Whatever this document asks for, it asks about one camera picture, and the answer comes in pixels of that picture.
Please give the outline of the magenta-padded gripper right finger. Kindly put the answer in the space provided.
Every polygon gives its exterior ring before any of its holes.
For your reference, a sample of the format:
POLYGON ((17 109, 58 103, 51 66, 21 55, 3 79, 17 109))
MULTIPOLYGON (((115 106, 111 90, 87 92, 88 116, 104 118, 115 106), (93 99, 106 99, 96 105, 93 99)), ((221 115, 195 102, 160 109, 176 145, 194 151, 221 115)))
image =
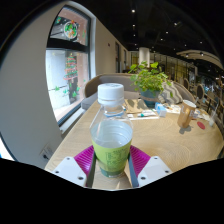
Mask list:
POLYGON ((130 147, 128 164, 133 188, 143 187, 172 173, 159 156, 150 157, 135 146, 130 147))

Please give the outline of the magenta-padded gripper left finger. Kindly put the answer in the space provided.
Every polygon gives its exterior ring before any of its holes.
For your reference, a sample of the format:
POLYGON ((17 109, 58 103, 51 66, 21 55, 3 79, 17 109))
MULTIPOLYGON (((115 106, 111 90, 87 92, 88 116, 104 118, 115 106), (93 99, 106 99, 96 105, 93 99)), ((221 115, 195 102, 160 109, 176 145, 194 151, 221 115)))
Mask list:
POLYGON ((75 157, 65 157, 52 173, 81 187, 91 188, 95 165, 96 155, 94 148, 90 146, 75 157))

